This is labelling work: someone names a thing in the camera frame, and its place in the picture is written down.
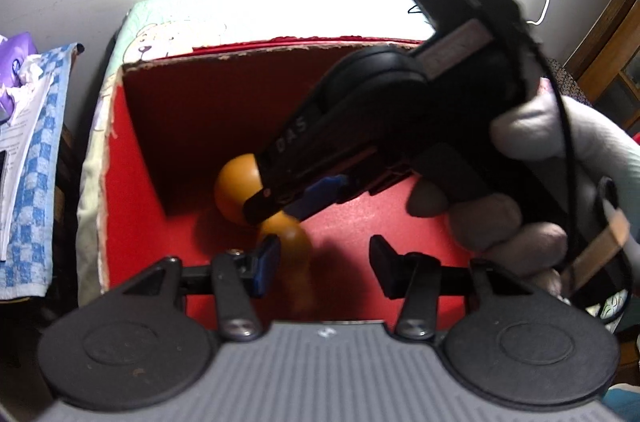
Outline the white gloved right hand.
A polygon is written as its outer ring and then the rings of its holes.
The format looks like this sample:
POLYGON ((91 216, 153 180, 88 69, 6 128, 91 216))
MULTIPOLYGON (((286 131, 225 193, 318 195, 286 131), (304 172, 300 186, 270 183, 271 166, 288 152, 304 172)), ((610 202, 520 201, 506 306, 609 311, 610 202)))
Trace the white gloved right hand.
POLYGON ((447 214, 450 233, 462 247, 557 298, 567 292, 556 268, 570 249, 574 226, 560 205, 563 183, 546 172, 549 160, 564 155, 561 110, 567 113, 578 162, 590 179, 612 179, 631 236, 637 237, 638 143, 596 109, 546 92, 491 123, 500 153, 525 165, 521 183, 462 200, 445 183, 419 179, 407 201, 414 217, 447 214))

